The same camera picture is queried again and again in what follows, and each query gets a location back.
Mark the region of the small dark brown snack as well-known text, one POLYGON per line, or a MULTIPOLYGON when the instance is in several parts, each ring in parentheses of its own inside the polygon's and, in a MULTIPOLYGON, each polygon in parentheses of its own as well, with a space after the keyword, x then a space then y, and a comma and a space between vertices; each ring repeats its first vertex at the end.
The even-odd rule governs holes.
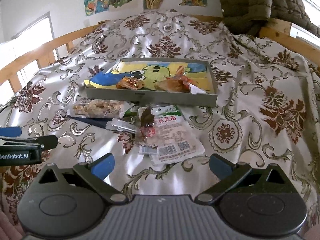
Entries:
POLYGON ((147 107, 140 117, 140 131, 144 137, 152 137, 155 134, 154 125, 155 116, 152 114, 151 107, 147 107))

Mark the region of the white dried tofu packet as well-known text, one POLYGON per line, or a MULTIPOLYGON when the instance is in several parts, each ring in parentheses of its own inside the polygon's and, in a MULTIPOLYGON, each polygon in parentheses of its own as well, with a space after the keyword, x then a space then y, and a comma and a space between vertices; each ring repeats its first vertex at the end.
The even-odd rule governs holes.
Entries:
MULTIPOLYGON (((185 120, 177 106, 149 106, 155 116, 153 125, 155 134, 146 138, 140 131, 142 136, 139 142, 140 154, 149 155, 155 165, 178 163, 204 154, 203 144, 193 133, 189 122, 185 120)), ((138 109, 139 121, 147 107, 138 109)))

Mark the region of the golden brown snack packet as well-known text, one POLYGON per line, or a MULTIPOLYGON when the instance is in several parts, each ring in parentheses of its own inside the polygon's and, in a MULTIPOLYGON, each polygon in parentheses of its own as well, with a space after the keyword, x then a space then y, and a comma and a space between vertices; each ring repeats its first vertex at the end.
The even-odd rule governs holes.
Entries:
POLYGON ((124 77, 116 84, 116 88, 139 90, 143 88, 143 82, 135 77, 124 77))

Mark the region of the orange spicy snack bag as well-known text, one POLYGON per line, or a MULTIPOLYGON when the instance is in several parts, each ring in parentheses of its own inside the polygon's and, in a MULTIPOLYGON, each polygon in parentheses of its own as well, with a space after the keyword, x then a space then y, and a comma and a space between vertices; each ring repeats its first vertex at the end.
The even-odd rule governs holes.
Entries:
POLYGON ((188 93, 192 93, 191 88, 197 87, 203 91, 210 91, 210 82, 207 78, 207 72, 204 70, 202 72, 191 72, 190 67, 179 66, 176 74, 170 77, 165 77, 167 79, 180 80, 183 84, 189 88, 188 93))

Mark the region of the rice cracker snack pack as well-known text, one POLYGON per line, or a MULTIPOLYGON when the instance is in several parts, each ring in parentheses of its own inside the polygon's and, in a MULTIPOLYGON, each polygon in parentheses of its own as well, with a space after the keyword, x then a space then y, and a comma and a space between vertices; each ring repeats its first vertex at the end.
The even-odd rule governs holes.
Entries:
POLYGON ((187 88, 182 81, 175 79, 167 79, 157 82, 155 83, 155 89, 167 92, 189 92, 189 88, 187 88))

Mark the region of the mixed nut bar pack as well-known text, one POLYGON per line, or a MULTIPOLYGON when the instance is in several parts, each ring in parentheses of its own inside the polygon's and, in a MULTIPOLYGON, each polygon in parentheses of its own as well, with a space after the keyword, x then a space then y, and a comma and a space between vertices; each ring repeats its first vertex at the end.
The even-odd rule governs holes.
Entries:
POLYGON ((122 118, 130 108, 125 101, 82 98, 68 113, 79 118, 122 118))

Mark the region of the floral satin bedspread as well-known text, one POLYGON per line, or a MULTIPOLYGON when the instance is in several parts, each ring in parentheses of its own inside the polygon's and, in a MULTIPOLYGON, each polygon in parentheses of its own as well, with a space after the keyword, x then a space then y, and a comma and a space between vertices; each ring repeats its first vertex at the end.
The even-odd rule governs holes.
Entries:
POLYGON ((278 164, 306 203, 308 226, 319 225, 319 73, 276 42, 234 35, 222 23, 204 23, 172 11, 151 11, 102 24, 75 52, 40 70, 1 107, 1 126, 24 137, 54 134, 57 148, 43 163, 71 167, 106 153, 116 159, 107 182, 127 196, 196 195, 216 182, 209 156, 264 168, 278 164), (203 143, 203 155, 155 166, 134 137, 70 119, 84 80, 122 57, 205 60, 216 78, 215 108, 182 112, 203 143))

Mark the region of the grey tray with painting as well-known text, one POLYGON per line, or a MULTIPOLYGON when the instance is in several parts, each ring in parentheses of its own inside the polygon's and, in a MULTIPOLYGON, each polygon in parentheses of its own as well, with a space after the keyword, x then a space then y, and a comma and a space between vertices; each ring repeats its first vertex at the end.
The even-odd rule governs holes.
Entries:
POLYGON ((214 107, 217 102, 215 76, 207 61, 173 58, 117 59, 105 69, 84 81, 91 99, 138 101, 140 103, 168 103, 173 105, 214 107), (192 87, 192 93, 165 92, 155 89, 155 83, 176 74, 179 66, 190 67, 191 72, 207 72, 210 91, 192 87), (139 90, 117 89, 124 77, 135 77, 143 82, 139 90))

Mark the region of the window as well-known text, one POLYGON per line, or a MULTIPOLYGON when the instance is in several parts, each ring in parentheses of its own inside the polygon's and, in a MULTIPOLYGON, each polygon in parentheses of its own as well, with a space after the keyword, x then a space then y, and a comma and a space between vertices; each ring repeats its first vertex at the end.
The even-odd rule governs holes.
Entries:
MULTIPOLYGON (((53 39, 50 13, 47 12, 13 36, 10 41, 1 43, 1 70, 18 57, 53 39)), ((36 61, 33 61, 18 71, 17 76, 21 85, 26 85, 38 69, 36 61)), ((5 81, 1 85, 1 105, 6 104, 13 96, 14 92, 9 81, 5 81)))

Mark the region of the olive quilted jacket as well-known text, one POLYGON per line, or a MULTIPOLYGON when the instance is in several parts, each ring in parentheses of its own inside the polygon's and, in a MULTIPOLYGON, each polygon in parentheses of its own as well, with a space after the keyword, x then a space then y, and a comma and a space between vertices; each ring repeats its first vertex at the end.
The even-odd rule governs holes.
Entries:
POLYGON ((257 35, 270 19, 294 23, 319 37, 302 0, 220 0, 225 26, 234 34, 257 35))

